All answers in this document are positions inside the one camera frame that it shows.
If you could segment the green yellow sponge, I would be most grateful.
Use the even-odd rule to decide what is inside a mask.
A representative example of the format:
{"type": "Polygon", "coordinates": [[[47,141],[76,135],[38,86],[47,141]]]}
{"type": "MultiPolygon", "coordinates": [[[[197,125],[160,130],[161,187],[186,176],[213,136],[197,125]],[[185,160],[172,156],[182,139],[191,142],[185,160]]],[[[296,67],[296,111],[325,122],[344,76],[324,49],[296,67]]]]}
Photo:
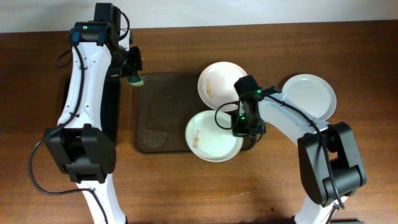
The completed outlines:
{"type": "Polygon", "coordinates": [[[131,86],[142,86],[144,85],[144,81],[139,73],[136,73],[134,75],[131,75],[130,77],[127,78],[128,84],[131,86]]]}

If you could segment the white plate bottom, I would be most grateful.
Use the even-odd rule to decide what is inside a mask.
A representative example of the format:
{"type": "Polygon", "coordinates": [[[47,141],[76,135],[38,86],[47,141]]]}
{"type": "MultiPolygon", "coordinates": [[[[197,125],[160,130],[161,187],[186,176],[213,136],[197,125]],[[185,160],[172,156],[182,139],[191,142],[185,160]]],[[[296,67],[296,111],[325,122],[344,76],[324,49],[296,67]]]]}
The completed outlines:
{"type": "Polygon", "coordinates": [[[210,162],[224,162],[232,159],[243,146],[243,138],[235,137],[231,130],[220,128],[231,122],[231,116],[224,112],[207,110],[193,116],[185,128],[186,144],[196,156],[210,162]]]}

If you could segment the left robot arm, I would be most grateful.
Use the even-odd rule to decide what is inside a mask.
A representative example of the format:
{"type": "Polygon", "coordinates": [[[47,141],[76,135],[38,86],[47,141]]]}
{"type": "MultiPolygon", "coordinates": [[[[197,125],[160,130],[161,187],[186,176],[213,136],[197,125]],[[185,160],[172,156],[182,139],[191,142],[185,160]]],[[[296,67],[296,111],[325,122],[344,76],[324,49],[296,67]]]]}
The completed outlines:
{"type": "Polygon", "coordinates": [[[85,196],[95,223],[127,223],[113,184],[121,78],[143,81],[141,52],[130,30],[121,28],[123,17],[115,5],[99,2],[93,20],[70,30],[68,93],[57,127],[46,129],[43,140],[60,172],[85,196]]]}

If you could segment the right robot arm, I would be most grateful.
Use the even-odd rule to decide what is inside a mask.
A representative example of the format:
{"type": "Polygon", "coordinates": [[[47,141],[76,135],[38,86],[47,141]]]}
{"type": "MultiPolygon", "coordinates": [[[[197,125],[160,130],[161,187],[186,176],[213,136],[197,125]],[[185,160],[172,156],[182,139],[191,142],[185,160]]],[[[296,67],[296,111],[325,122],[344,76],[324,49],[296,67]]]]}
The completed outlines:
{"type": "Polygon", "coordinates": [[[330,124],[290,102],[274,86],[261,88],[253,76],[234,84],[237,112],[231,118],[236,137],[255,141],[271,124],[298,147],[300,179],[307,194],[293,223],[331,223],[344,202],[367,182],[358,145],[345,122],[330,124]]]}

